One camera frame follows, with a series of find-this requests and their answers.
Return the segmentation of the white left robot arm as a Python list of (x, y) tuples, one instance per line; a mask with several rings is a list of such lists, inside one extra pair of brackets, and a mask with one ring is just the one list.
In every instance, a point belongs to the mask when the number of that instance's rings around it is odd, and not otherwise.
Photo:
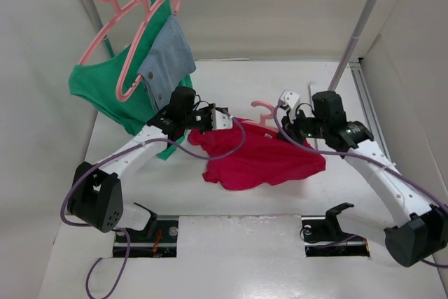
[(187, 130), (200, 132), (229, 130), (232, 119), (227, 108), (207, 104), (198, 108), (196, 92), (181, 86), (173, 91), (168, 105), (158, 111), (141, 131), (122, 148), (95, 164), (82, 162), (61, 214), (73, 215), (76, 225), (91, 226), (107, 233), (131, 229), (140, 240), (151, 239), (156, 231), (155, 214), (137, 203), (123, 201), (122, 188), (151, 158), (179, 146)]

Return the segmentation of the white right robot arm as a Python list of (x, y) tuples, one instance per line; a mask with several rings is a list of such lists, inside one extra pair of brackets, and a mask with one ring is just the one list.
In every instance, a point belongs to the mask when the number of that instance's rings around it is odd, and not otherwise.
[(354, 207), (342, 203), (325, 213), (323, 229), (330, 243), (362, 237), (380, 243), (401, 266), (410, 267), (447, 248), (447, 206), (417, 183), (403, 176), (383, 154), (373, 133), (359, 121), (347, 120), (342, 98), (334, 91), (317, 92), (312, 97), (312, 115), (301, 109), (299, 94), (285, 90), (275, 118), (281, 138), (316, 154), (305, 146), (306, 139), (324, 140), (325, 155), (337, 155), (351, 165), (373, 189), (391, 215), (389, 224), (370, 224), (346, 211)]

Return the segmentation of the red t shirt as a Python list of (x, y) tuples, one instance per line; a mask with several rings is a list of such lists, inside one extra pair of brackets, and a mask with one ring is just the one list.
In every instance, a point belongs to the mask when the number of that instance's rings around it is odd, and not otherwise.
[(271, 186), (287, 181), (307, 179), (326, 170), (326, 159), (277, 138), (273, 130), (238, 120), (246, 140), (231, 155), (207, 163), (203, 178), (219, 183), (226, 190), (241, 191), (267, 183)]

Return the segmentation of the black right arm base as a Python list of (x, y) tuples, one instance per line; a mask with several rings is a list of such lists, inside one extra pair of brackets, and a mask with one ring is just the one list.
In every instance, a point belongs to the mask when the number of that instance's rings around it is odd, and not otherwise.
[(328, 209), (324, 215), (301, 217), (300, 238), (304, 242), (306, 257), (370, 257), (366, 239), (340, 228), (337, 216), (353, 207), (353, 204), (344, 202)]

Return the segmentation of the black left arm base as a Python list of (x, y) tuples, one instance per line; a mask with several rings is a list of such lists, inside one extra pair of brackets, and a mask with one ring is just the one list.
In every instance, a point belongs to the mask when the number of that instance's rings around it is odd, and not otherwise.
[(179, 236), (179, 217), (158, 215), (137, 204), (126, 204), (124, 214), (118, 222), (128, 232), (130, 248), (122, 232), (115, 234), (112, 254), (122, 258), (175, 258)]

